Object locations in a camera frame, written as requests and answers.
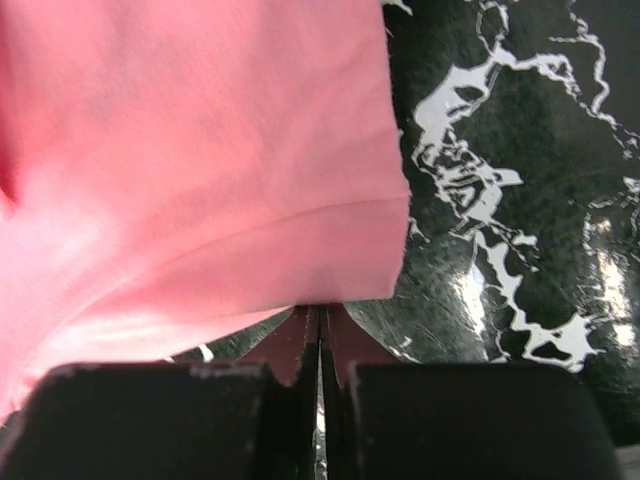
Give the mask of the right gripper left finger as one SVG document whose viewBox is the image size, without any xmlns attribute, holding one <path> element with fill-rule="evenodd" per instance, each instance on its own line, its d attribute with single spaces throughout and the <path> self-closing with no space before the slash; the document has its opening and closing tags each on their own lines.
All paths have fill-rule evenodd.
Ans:
<svg viewBox="0 0 640 480">
<path fill-rule="evenodd" d="M 1 475 L 310 479 L 318 356 L 318 312 L 298 307 L 234 361 L 55 368 L 3 444 Z"/>
</svg>

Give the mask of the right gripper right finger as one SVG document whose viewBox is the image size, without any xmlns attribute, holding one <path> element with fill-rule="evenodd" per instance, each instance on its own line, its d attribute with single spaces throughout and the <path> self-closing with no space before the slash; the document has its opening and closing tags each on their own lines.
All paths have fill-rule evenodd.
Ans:
<svg viewBox="0 0 640 480">
<path fill-rule="evenodd" d="M 320 311 L 332 479 L 619 479 L 588 391 L 541 364 L 402 361 Z"/>
</svg>

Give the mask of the pink t shirt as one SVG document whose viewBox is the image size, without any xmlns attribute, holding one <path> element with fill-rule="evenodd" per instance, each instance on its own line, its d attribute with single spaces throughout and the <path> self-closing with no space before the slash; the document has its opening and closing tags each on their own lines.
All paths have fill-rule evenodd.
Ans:
<svg viewBox="0 0 640 480">
<path fill-rule="evenodd" d="M 3 2 L 2 415 L 61 364 L 391 296 L 401 164 L 377 1 Z"/>
</svg>

